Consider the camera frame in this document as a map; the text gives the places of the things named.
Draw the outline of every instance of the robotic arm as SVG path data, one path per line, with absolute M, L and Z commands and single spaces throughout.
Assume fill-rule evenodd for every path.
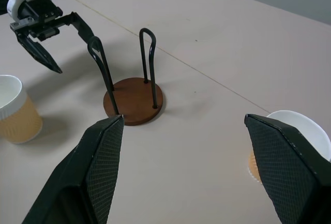
M 9 0 L 7 11 L 15 20 L 10 28 L 15 32 L 18 42 L 36 61 L 58 73 L 62 71 L 53 57 L 40 43 L 32 41 L 30 36 L 44 41 L 59 34 L 59 27 L 70 24 L 86 43 L 94 36 L 91 28 L 77 13 L 62 16 L 63 12 L 52 0 Z

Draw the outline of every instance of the white paper cup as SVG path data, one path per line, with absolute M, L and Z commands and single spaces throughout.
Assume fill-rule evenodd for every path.
M 0 76 L 0 136 L 12 143 L 33 139 L 42 129 L 42 119 L 14 76 Z
M 331 142 L 326 132 L 313 120 L 290 110 L 279 110 L 271 113 L 268 118 L 281 121 L 295 127 L 327 161 L 331 161 Z M 261 181 L 254 153 L 249 157 L 249 172 L 259 182 Z

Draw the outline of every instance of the white table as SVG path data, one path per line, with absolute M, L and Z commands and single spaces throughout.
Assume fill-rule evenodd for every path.
M 78 0 L 254 104 L 331 135 L 331 26 L 253 0 Z
M 75 0 L 55 4 L 66 14 L 78 12 L 101 38 L 114 82 L 142 76 L 136 35 Z M 89 126 L 106 118 L 106 88 L 77 31 L 62 27 L 43 42 L 63 70 L 56 74 L 17 43 L 10 22 L 0 17 L 0 74 L 23 81 L 44 129 L 26 144 L 0 140 L 0 223 L 8 224 L 24 219 L 55 166 Z M 124 128 L 108 223 L 279 224 L 263 186 L 247 172 L 244 116 L 267 112 L 160 49 L 155 70 L 164 108 L 149 124 Z

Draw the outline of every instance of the paper cup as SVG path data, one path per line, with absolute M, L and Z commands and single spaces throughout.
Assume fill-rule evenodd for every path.
M 331 161 L 331 142 L 326 132 L 313 120 L 290 110 L 279 110 L 271 113 L 268 118 L 281 121 L 295 127 L 315 148 L 315 150 L 327 161 Z M 254 152 L 249 157 L 249 172 L 259 182 L 261 182 Z
M 42 119 L 14 76 L 0 76 L 0 136 L 12 143 L 33 139 L 42 129 Z

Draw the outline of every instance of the cup rim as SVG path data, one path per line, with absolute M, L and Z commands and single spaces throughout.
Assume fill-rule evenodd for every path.
M 298 112 L 292 111 L 292 110 L 278 110 L 278 111 L 275 111 L 275 112 L 269 114 L 267 117 L 268 118 L 273 118 L 272 115 L 275 114 L 275 113 L 291 113 L 291 114 L 297 115 L 299 117 L 302 117 L 302 118 L 308 120 L 312 125 L 314 125 L 321 132 L 321 134 L 324 136 L 324 139 L 327 141 L 326 143 L 327 143 L 327 147 L 328 147 L 328 155 L 327 155 L 326 160 L 331 161 L 331 141 L 330 141 L 330 138 L 327 135 L 327 133 L 324 131 L 324 129 L 319 124 L 317 124 L 311 118 L 309 118 L 309 117 L 307 117 L 303 114 L 300 114 Z
M 17 98 L 18 98 L 18 96 L 20 95 L 20 92 L 22 91 L 22 88 L 23 88 L 23 83 L 22 83 L 22 81 L 18 78 L 18 77 L 15 77 L 15 76 L 13 76 L 13 75 L 0 75 L 0 80 L 1 80 L 1 78 L 12 78 L 12 79 L 15 79 L 16 81 L 18 81 L 19 83 L 20 83 L 20 88 L 19 88 L 19 90 L 18 90 L 18 92 L 17 92 L 17 94 L 9 101 L 9 102 L 7 102 L 5 105 L 3 105 L 3 106 L 0 106 L 0 109 L 2 109 L 2 108 L 4 108 L 4 107 L 6 107 L 6 106 L 8 106 L 9 104 L 11 104 L 13 101 L 15 101 Z

